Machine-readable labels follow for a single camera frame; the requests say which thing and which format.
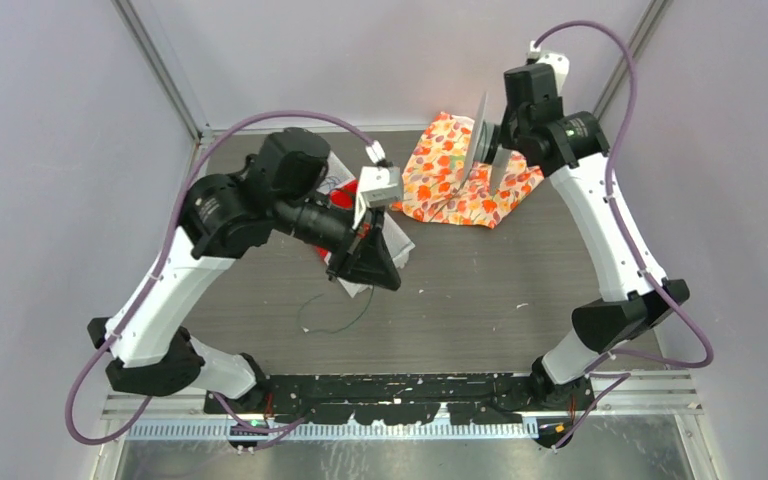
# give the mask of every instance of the orange floral cloth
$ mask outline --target orange floral cloth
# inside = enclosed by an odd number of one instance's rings
[[[459,174],[472,134],[473,121],[442,112],[422,134],[402,179],[404,199],[393,205],[421,222],[483,225],[495,228],[543,181],[539,167],[529,167],[511,154],[499,190],[489,192],[490,166],[476,165],[459,191]]]

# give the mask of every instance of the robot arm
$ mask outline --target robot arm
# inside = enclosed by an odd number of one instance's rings
[[[382,151],[371,153],[384,158]],[[286,129],[269,135],[242,171],[207,175],[190,187],[157,282],[110,348],[106,373],[114,390],[166,396],[194,386],[231,399],[252,393],[263,374],[250,356],[205,345],[181,324],[210,284],[250,247],[266,243],[272,230],[332,252],[331,279],[399,288],[382,235],[383,207],[402,195],[398,168],[386,160],[364,167],[355,207],[345,210],[316,193],[329,155],[321,137]],[[90,322],[96,347],[114,334],[150,275],[117,315]]]
[[[608,142],[589,112],[564,115],[558,91],[569,71],[562,55],[533,47],[525,66],[505,72],[507,106],[488,151],[516,150],[539,166],[569,208],[596,269],[601,298],[576,308],[573,329],[532,365],[536,399],[545,399],[587,373],[601,355],[654,328],[669,307],[638,272],[631,251],[610,210],[605,187]],[[484,160],[493,162],[493,158]],[[687,284],[669,280],[645,246],[618,187],[613,198],[635,243],[646,255],[648,271],[679,304],[689,298]]]

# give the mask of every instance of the white wall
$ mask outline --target white wall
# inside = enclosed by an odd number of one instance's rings
[[[85,326],[150,265],[191,150],[110,1],[0,2],[0,479],[88,478],[63,422]]]
[[[219,129],[284,108],[362,126],[427,125],[440,110],[474,115],[484,90],[498,121],[502,73],[525,61],[530,40],[579,18],[629,37],[648,3],[134,0],[194,115]],[[613,45],[594,32],[554,45],[572,59],[568,107],[592,108],[619,58]]]
[[[729,478],[768,478],[768,2],[673,3],[640,63],[625,148],[631,210],[667,272],[688,280],[716,349],[694,378]],[[678,319],[660,338],[701,358]]]

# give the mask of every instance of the gray table surface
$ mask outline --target gray table surface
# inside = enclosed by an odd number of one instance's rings
[[[374,136],[388,158],[404,166],[419,135]],[[356,138],[323,136],[353,171],[369,161]],[[210,171],[239,170],[262,140],[232,138],[211,159]],[[572,310],[599,296],[584,242],[548,183],[494,230],[391,216],[416,248],[400,271],[401,289],[377,289],[369,311],[351,328],[335,335],[302,330],[345,325],[369,292],[349,298],[326,280],[325,265],[310,246],[277,232],[208,289],[185,326],[219,349],[254,355],[267,373],[529,371],[569,331]],[[633,346],[658,351],[651,334]],[[662,367],[621,358],[605,368]]]

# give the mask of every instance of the black wire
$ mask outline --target black wire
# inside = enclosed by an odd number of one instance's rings
[[[351,322],[349,322],[349,323],[348,323],[348,324],[346,324],[345,326],[342,326],[342,327],[340,327],[340,328],[338,328],[338,329],[336,329],[336,330],[327,330],[327,329],[324,329],[324,328],[306,329],[305,327],[303,327],[303,326],[301,325],[301,315],[302,315],[302,310],[304,310],[304,308],[305,308],[306,306],[308,306],[308,305],[309,305],[311,302],[313,302],[313,301],[314,301],[314,300],[316,300],[317,298],[319,298],[319,297],[321,297],[322,295],[324,295],[323,293],[320,293],[319,295],[317,295],[317,296],[315,296],[315,297],[311,298],[310,300],[308,300],[308,301],[306,301],[305,303],[303,303],[301,307],[299,307],[299,311],[298,311],[298,312],[296,312],[296,326],[298,326],[299,328],[301,328],[302,330],[304,330],[304,332],[305,332],[305,333],[327,333],[327,334],[329,334],[329,335],[333,335],[333,334],[336,334],[336,333],[340,333],[340,332],[342,332],[342,331],[344,331],[344,330],[347,330],[349,327],[351,327],[351,326],[352,326],[352,325],[354,325],[355,323],[357,323],[357,321],[358,321],[358,320],[360,320],[360,319],[361,319],[361,317],[363,317],[363,316],[364,316],[364,314],[366,314],[366,311],[367,311],[367,310],[369,310],[369,305],[370,305],[370,304],[372,304],[372,295],[373,295],[374,293],[375,293],[375,286],[373,285],[373,286],[372,286],[372,288],[369,290],[369,298],[368,298],[368,299],[367,299],[367,301],[366,301],[366,306],[364,306],[364,307],[363,307],[363,310],[361,310],[360,314],[359,314],[357,317],[355,317],[355,319],[354,319],[354,320],[352,320]]]
[[[325,177],[325,180],[322,181],[322,184],[320,184],[320,187],[325,187],[325,189],[328,192],[333,192],[335,188],[337,188],[337,185],[343,183],[339,178],[335,177],[334,175],[329,175]]]

